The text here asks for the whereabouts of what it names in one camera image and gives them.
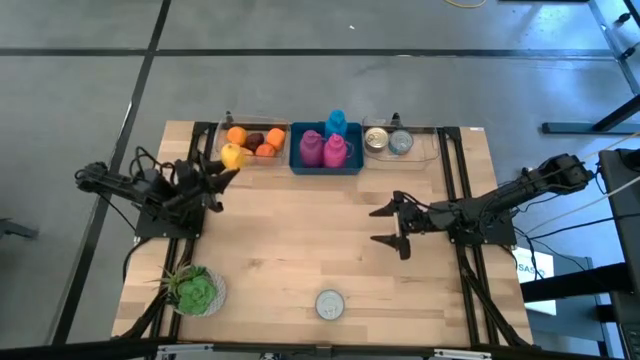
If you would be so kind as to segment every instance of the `clear plastic bin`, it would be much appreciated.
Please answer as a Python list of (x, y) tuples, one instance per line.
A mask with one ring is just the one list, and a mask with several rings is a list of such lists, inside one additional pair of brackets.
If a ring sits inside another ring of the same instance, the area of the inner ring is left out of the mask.
[(367, 169), (423, 170), (429, 162), (440, 157), (438, 136), (433, 127), (405, 127), (399, 120), (377, 119), (369, 116), (362, 119), (363, 134), (372, 127), (381, 127), (389, 135), (398, 129), (406, 130), (413, 137), (413, 146), (404, 155), (392, 153), (389, 150), (389, 146), (386, 146), (380, 152), (370, 151), (365, 146), (364, 166)]
[(222, 147), (229, 143), (227, 131), (234, 126), (240, 126), (248, 135), (262, 133), (267, 138), (267, 133), (273, 128), (278, 128), (285, 133), (284, 145), (274, 156), (247, 155), (245, 166), (285, 166), (289, 151), (289, 138), (291, 126), (288, 120), (266, 116), (236, 115), (227, 113), (219, 122), (216, 135), (213, 140), (213, 158), (220, 159)]

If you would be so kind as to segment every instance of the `can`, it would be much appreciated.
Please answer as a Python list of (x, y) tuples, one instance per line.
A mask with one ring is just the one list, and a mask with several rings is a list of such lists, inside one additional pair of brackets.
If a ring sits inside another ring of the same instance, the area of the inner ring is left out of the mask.
[(389, 143), (389, 134), (381, 127), (369, 128), (364, 133), (364, 146), (371, 152), (380, 152)]
[(389, 137), (389, 150), (396, 155), (404, 155), (413, 146), (413, 136), (406, 130), (396, 130)]
[(316, 298), (316, 312), (325, 320), (335, 320), (344, 312), (344, 299), (335, 290), (324, 290)]

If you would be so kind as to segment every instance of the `concrete floor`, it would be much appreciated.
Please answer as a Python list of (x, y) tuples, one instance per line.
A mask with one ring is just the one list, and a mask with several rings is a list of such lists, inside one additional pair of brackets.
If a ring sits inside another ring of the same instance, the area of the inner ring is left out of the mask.
[[(0, 0), (0, 47), (146, 48), (160, 4)], [(599, 5), (607, 21), (621, 12), (611, 1)], [(632, 27), (625, 25), (619, 41), (636, 36), (626, 30)], [(546, 50), (606, 49), (607, 43), (585, 4), (488, 0), (462, 10), (421, 0), (188, 0), (173, 1), (160, 48)], [(109, 159), (141, 63), (140, 57), (0, 57), (0, 164), (6, 169), (0, 216), (41, 232), (34, 242), (5, 237), (0, 244), (0, 281), (10, 289), (0, 295), (2, 348), (48, 341), (95, 200), (75, 189), (73, 173)], [(596, 121), (631, 96), (611, 59), (163, 57), (153, 62), (125, 162), (137, 145), (157, 149), (166, 120), (217, 120), (231, 110), (317, 121), (342, 108), (356, 121), (398, 111), (407, 124), (485, 127), (501, 182), (551, 155), (585, 155), (615, 141), (543, 136), (539, 126)], [(532, 207), (516, 225), (527, 230), (598, 194), (592, 185)], [(115, 204), (135, 219), (125, 201)], [(606, 216), (602, 202), (546, 229)], [(109, 337), (132, 236), (110, 210), (70, 341)], [(561, 253), (591, 256), (595, 265), (622, 260), (613, 224), (545, 242)], [(545, 348), (597, 352), (594, 343), (575, 339), (542, 333), (535, 339)]]

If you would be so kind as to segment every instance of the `white sign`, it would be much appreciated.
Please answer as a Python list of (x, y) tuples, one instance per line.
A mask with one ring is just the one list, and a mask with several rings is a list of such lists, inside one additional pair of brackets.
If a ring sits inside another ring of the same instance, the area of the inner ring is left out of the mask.
[[(533, 281), (535, 278), (533, 263), (531, 263), (531, 251), (525, 248), (516, 248), (513, 251), (513, 255), (518, 260), (518, 282), (520, 284)], [(549, 278), (553, 277), (553, 256), (549, 254), (543, 254), (535, 251), (534, 256), (536, 258), (536, 266), (538, 267), (538, 272), (542, 277)], [(524, 307), (538, 311), (541, 313), (556, 315), (556, 301), (555, 300), (546, 300), (546, 301), (536, 301), (524, 304)]]

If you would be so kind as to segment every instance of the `wooden table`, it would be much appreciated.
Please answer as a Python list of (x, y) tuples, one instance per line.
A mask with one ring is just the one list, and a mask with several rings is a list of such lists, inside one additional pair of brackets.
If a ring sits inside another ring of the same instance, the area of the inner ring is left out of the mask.
[[(167, 122), (159, 161), (186, 157), (193, 125)], [(461, 128), (461, 133), (473, 195), (478, 196), (496, 187), (487, 139), (481, 128)], [(428, 144), (435, 135), (420, 136)], [(434, 157), (437, 139), (435, 144), (425, 147)], [(449, 152), (460, 196), (452, 144)], [(365, 162), (357, 176), (296, 176), (288, 162), (244, 168), (221, 197), (224, 212), (207, 212), (193, 257), (194, 264), (224, 277), (226, 303), (210, 317), (183, 317), (179, 340), (468, 346), (460, 273), (447, 234), (412, 235), (408, 261), (369, 239), (393, 232), (393, 218), (368, 216), (388, 203), (393, 190), (425, 203), (447, 199), (441, 159), (422, 170), (381, 170), (398, 166)], [(167, 243), (153, 239), (132, 256), (114, 335), (128, 330), (157, 294), (157, 284), (148, 281), (160, 277)], [(513, 260), (497, 246), (483, 250), (494, 302), (519, 335), (531, 341)], [(345, 298), (345, 313), (333, 322), (315, 313), (315, 298), (324, 289)], [(486, 342), (482, 306), (475, 302), (480, 338)], [(161, 334), (167, 334), (170, 311), (165, 309)]]

